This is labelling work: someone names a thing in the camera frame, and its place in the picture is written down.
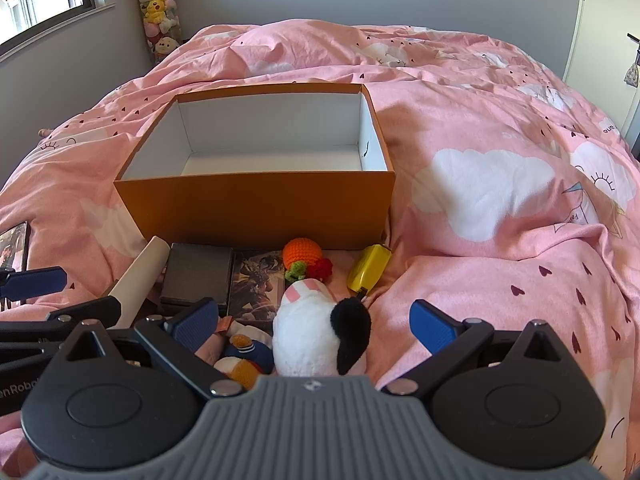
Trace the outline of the white black plush dog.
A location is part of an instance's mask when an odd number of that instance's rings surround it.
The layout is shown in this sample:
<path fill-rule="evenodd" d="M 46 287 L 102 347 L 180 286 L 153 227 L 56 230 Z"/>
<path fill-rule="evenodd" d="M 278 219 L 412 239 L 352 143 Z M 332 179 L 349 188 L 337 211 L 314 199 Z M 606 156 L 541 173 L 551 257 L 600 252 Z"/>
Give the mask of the white black plush dog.
<path fill-rule="evenodd" d="M 363 375 L 372 321 L 356 297 L 334 299 L 314 278 L 285 289 L 272 322 L 274 367 L 284 377 Z"/>

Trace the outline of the pink patterned duvet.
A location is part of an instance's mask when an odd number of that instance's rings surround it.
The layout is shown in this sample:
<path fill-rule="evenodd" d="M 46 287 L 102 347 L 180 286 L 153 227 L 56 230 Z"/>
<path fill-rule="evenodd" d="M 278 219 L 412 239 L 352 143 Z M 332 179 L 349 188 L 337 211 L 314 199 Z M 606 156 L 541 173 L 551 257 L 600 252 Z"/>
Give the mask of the pink patterned duvet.
<path fill-rule="evenodd" d="M 543 318 L 606 411 L 593 466 L 639 467 L 639 165 L 602 110 L 518 47 L 470 32 L 289 20 L 197 32 L 145 76 L 52 130 L 1 191 L 1 225 L 30 227 L 28 263 L 59 294 L 2 313 L 44 318 L 102 295 L 144 241 L 114 180 L 179 93 L 276 82 L 364 84 L 396 185 L 393 257 L 370 296 L 367 372 L 424 359 L 408 310 L 518 330 Z"/>

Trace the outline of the brown plush sailor dog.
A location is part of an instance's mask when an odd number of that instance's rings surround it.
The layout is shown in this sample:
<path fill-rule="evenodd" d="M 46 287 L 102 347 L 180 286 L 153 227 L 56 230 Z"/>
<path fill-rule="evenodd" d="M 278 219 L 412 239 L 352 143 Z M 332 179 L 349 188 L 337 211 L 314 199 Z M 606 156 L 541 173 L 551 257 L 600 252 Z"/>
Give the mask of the brown plush sailor dog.
<path fill-rule="evenodd" d="M 260 376 L 274 371 L 272 337 L 231 316 L 218 320 L 214 332 L 195 355 L 245 390 L 253 388 Z"/>

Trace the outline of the white door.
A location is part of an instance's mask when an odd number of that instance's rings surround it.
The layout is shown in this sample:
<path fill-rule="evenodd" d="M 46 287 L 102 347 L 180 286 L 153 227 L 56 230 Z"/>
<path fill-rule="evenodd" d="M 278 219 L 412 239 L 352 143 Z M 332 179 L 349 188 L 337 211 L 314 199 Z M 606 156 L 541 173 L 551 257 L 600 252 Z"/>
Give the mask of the white door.
<path fill-rule="evenodd" d="M 580 0 L 565 82 L 612 119 L 632 145 L 639 134 L 639 89 L 624 77 L 636 60 L 639 0 Z"/>

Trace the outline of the white long box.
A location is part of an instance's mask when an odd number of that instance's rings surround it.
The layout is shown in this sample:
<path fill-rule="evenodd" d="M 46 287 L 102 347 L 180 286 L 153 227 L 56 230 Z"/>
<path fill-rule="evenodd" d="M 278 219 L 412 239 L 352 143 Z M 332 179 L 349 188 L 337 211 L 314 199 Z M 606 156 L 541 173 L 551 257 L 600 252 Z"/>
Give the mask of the white long box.
<path fill-rule="evenodd" d="M 128 328 L 138 315 L 163 271 L 170 253 L 169 245 L 153 236 L 108 293 L 120 303 L 120 317 L 115 328 Z"/>

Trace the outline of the black box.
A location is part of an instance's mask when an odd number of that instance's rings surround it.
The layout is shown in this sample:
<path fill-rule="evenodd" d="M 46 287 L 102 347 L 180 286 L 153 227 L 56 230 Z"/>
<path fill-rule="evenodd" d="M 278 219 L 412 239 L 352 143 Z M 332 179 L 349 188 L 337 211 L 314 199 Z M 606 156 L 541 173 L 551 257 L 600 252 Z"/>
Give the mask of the black box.
<path fill-rule="evenodd" d="M 230 247 L 172 244 L 160 293 L 165 310 L 177 311 L 203 298 L 216 302 L 219 315 L 228 313 L 234 253 Z"/>

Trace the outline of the photo card book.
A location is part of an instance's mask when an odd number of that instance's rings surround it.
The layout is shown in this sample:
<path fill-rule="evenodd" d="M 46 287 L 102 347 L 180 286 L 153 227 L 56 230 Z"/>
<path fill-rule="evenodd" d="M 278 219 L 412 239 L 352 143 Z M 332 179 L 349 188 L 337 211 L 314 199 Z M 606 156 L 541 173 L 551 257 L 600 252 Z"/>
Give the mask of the photo card book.
<path fill-rule="evenodd" d="M 285 291 L 280 252 L 236 252 L 228 299 L 228 315 L 244 325 L 272 333 Z"/>

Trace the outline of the orange cardboard storage box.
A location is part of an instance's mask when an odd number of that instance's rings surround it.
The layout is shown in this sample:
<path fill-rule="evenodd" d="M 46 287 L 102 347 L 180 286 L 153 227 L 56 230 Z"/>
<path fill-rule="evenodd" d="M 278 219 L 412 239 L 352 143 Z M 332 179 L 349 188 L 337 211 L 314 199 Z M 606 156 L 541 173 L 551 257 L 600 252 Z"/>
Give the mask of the orange cardboard storage box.
<path fill-rule="evenodd" d="M 114 185 L 167 243 L 356 250 L 384 240 L 395 179 L 366 87 L 299 82 L 174 96 Z"/>

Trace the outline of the yellow tape measure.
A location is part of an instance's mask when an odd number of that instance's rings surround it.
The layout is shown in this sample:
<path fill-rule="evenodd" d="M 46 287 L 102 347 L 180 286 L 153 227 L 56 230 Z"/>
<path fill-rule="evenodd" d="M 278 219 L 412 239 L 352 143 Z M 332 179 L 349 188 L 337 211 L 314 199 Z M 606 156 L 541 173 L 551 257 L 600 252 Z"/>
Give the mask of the yellow tape measure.
<path fill-rule="evenodd" d="M 391 256 L 390 248 L 381 244 L 364 248 L 347 274 L 347 288 L 359 299 L 367 296 L 368 292 L 378 284 Z"/>

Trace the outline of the orange crochet fruit keychain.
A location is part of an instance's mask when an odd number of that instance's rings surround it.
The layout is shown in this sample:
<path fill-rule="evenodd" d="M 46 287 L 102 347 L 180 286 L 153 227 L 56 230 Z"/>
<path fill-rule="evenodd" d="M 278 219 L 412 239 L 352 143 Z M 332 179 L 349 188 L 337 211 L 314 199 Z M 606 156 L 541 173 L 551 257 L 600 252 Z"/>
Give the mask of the orange crochet fruit keychain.
<path fill-rule="evenodd" d="M 326 283 L 332 278 L 333 263 L 323 255 L 321 247 L 310 238 L 290 240 L 282 249 L 285 281 L 294 283 L 313 278 Z"/>

